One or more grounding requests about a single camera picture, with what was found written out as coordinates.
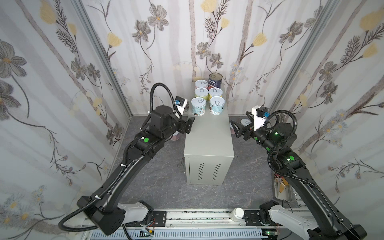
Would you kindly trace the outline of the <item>aluminium rail frame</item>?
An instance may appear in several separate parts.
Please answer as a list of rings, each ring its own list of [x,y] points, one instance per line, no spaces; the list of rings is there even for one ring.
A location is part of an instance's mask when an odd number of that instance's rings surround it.
[[[125,223],[125,228],[118,228],[109,236],[101,230],[93,230],[85,232],[82,238],[84,240],[132,240],[128,230],[144,230],[153,235],[156,230],[261,229],[268,238],[256,240],[303,240],[282,225],[273,222],[263,224],[259,220],[258,209],[244,210],[243,220],[234,222],[230,219],[233,209],[155,210],[152,212],[142,203],[120,204],[119,207],[128,212],[129,223]],[[309,222],[315,220],[307,208],[284,208],[284,210],[293,212]]]

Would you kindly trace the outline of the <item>grey metal cabinet box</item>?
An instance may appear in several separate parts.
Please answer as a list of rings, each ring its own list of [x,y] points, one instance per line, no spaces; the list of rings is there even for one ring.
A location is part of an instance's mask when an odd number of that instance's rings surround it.
[[[221,185],[234,156],[227,106],[220,115],[207,108],[204,115],[196,116],[185,141],[187,183]]]

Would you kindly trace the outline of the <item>pink can right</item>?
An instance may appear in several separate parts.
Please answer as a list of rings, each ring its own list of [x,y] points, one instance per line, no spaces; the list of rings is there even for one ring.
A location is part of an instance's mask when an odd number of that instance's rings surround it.
[[[232,134],[232,135],[235,135],[235,130],[234,130],[232,124],[230,124],[230,131],[231,131],[231,134]]]

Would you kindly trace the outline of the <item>blue red tomato can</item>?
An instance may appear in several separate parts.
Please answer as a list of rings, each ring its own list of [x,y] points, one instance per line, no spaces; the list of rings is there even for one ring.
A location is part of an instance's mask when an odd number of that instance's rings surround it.
[[[220,73],[210,73],[208,80],[208,89],[221,88],[223,75]]]

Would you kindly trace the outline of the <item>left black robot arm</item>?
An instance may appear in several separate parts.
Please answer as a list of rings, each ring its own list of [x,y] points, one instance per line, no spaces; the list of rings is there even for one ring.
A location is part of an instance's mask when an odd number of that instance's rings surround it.
[[[171,99],[172,105],[154,107],[154,93],[157,87],[164,88]],[[86,232],[100,229],[105,235],[113,234],[120,226],[129,223],[128,212],[118,203],[129,184],[164,147],[172,136],[179,132],[189,134],[194,118],[183,120],[179,108],[187,103],[186,99],[173,97],[170,89],[163,83],[156,83],[150,91],[150,112],[142,124],[140,132],[125,147],[120,166],[91,196],[82,196],[77,205],[79,209],[60,220],[58,227],[65,232]],[[65,223],[84,213],[93,223],[90,227],[74,228]]]

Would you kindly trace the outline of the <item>pink label can left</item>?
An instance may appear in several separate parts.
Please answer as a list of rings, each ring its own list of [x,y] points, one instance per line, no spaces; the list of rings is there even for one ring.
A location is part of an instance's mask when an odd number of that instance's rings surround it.
[[[174,134],[171,138],[172,141],[177,141],[180,138],[179,134]]]

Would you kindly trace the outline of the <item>red handled scissors package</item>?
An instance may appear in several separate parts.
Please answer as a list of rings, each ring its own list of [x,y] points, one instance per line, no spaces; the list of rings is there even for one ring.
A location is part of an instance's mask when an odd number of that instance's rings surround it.
[[[291,196],[291,186],[287,181],[283,180],[279,175],[273,174],[273,187],[274,187],[274,197],[278,200],[286,200],[290,202],[292,200]]]

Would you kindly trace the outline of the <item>teal label can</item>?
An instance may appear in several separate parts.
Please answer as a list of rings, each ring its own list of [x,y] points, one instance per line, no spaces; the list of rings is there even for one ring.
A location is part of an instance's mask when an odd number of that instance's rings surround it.
[[[191,100],[191,108],[192,114],[194,116],[202,116],[206,111],[207,101],[203,98],[196,97]]]

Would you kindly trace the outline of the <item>white dark can right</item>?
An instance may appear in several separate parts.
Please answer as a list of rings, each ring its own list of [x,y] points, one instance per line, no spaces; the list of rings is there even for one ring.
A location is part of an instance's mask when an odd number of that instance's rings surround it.
[[[250,121],[249,119],[246,119],[246,118],[243,118],[243,119],[241,119],[241,124],[243,125],[243,126],[247,126],[247,125],[249,125],[249,124],[251,124],[252,123],[252,121]]]

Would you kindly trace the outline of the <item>pink white can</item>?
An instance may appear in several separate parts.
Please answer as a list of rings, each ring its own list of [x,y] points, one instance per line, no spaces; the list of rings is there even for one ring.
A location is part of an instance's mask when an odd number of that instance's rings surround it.
[[[208,88],[208,82],[206,80],[196,80],[195,81],[195,88]]]

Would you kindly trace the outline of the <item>green label can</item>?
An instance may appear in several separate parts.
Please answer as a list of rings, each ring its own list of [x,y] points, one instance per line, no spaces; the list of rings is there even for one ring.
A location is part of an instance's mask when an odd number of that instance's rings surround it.
[[[194,94],[196,98],[203,98],[207,101],[209,96],[209,90],[206,88],[196,88]]]

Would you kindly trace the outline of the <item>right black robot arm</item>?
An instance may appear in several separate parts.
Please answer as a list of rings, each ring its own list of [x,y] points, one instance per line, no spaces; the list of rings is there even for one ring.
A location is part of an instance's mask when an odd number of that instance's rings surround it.
[[[368,234],[361,225],[354,225],[330,201],[313,179],[304,161],[291,146],[297,139],[298,121],[287,110],[267,113],[266,107],[256,114],[246,113],[247,126],[231,121],[237,138],[253,139],[267,151],[271,170],[283,177],[299,194],[314,217],[314,222],[284,210],[275,201],[260,205],[259,220],[282,225],[304,240],[362,240]]]

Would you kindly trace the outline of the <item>yellow label can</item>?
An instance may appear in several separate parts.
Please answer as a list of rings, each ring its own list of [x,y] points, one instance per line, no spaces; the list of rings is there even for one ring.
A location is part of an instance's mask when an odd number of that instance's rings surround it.
[[[222,97],[223,91],[220,88],[210,88],[209,89],[209,97],[210,100],[212,97]]]

